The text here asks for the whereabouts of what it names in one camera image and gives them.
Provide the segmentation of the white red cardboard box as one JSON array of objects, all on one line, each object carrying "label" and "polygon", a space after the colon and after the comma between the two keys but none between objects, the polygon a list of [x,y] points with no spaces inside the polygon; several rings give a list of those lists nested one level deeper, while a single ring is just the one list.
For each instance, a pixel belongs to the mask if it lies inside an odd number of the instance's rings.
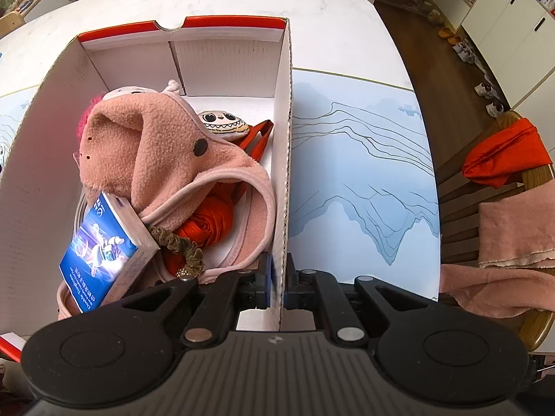
[{"label": "white red cardboard box", "polygon": [[1,330],[54,321],[188,274],[207,285],[287,263],[290,24],[200,16],[1,48]]}]

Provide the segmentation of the olive green scrunchie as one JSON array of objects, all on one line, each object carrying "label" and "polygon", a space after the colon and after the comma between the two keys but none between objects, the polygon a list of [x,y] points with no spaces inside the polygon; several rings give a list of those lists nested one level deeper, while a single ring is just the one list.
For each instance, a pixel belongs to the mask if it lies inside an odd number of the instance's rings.
[{"label": "olive green scrunchie", "polygon": [[152,226],[148,231],[161,248],[165,270],[170,276],[188,280],[201,275],[203,253],[198,244],[158,226]]}]

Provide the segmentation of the blue mountain print mat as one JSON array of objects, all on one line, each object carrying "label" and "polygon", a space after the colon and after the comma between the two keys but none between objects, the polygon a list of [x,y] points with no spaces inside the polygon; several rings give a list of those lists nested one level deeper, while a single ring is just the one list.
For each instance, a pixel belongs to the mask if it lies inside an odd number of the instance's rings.
[{"label": "blue mountain print mat", "polygon": [[435,168],[416,94],[308,70],[292,74],[288,250],[343,283],[370,275],[436,298]]}]

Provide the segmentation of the owl face plush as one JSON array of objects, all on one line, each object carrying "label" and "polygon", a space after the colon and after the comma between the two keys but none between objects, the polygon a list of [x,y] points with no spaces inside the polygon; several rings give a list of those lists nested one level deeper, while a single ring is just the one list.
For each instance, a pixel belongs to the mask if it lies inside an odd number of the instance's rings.
[{"label": "owl face plush", "polygon": [[226,111],[204,111],[198,117],[208,131],[227,141],[242,139],[250,132],[242,118]]}]

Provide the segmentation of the pink fleece hat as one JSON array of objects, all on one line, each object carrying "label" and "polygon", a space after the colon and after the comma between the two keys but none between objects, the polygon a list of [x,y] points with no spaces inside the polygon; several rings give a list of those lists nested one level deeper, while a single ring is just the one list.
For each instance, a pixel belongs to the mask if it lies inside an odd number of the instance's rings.
[{"label": "pink fleece hat", "polygon": [[88,211],[59,265],[61,314],[116,302],[156,253],[163,281],[252,269],[276,218],[262,154],[211,132],[175,92],[121,88],[97,101],[80,131]]}]

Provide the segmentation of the wooden chair with clothes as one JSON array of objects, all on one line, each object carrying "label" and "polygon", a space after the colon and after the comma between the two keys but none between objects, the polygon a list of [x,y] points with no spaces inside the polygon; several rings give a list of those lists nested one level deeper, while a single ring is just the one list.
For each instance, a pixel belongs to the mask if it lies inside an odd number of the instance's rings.
[{"label": "wooden chair with clothes", "polygon": [[440,196],[440,205],[486,188],[499,193],[440,213],[442,225],[478,219],[443,236],[443,247],[479,244],[442,255],[440,290],[472,314],[512,325],[527,350],[538,351],[554,325],[554,172],[538,129],[514,111],[500,115],[436,169],[436,182],[457,174],[465,183]]}]

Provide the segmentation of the pink scarf on chair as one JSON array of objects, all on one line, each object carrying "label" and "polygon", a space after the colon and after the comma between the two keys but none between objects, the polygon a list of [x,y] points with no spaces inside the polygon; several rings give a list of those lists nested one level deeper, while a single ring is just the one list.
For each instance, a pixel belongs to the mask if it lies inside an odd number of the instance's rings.
[{"label": "pink scarf on chair", "polygon": [[443,264],[440,291],[466,311],[513,318],[554,310],[554,182],[479,206],[476,267]]}]

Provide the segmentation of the red fuzzy plush toy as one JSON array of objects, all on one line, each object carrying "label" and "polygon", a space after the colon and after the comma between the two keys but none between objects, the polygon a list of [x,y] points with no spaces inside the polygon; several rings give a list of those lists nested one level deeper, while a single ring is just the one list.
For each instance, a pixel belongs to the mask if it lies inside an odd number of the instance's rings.
[{"label": "red fuzzy plush toy", "polygon": [[94,108],[94,106],[95,106],[97,103],[101,102],[102,100],[103,100],[103,94],[100,94],[100,95],[94,97],[94,98],[90,101],[89,105],[86,107],[86,110],[85,110],[85,111],[83,112],[83,114],[80,116],[79,122],[78,122],[78,125],[77,125],[77,129],[76,129],[76,136],[77,136],[77,138],[78,138],[79,140],[82,139],[83,132],[84,132],[84,129],[85,129],[85,127],[86,127],[86,123],[87,123],[87,120],[88,120],[88,118],[89,118],[89,115],[90,115],[92,109]]}]

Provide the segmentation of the red cloth on chair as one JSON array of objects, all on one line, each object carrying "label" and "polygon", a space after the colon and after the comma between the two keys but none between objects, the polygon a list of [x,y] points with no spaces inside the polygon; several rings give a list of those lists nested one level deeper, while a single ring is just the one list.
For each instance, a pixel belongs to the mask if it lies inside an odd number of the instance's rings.
[{"label": "red cloth on chair", "polygon": [[527,118],[519,118],[474,147],[465,158],[462,174],[470,181],[498,189],[524,171],[551,163],[538,129]]}]

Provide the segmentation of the white cabinet row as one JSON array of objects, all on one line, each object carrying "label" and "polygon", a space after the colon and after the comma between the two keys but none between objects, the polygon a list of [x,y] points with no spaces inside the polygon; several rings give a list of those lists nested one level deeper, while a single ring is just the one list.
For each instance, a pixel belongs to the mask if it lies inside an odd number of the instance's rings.
[{"label": "white cabinet row", "polygon": [[554,15],[538,0],[433,0],[463,29],[508,106],[536,125],[554,153]]}]

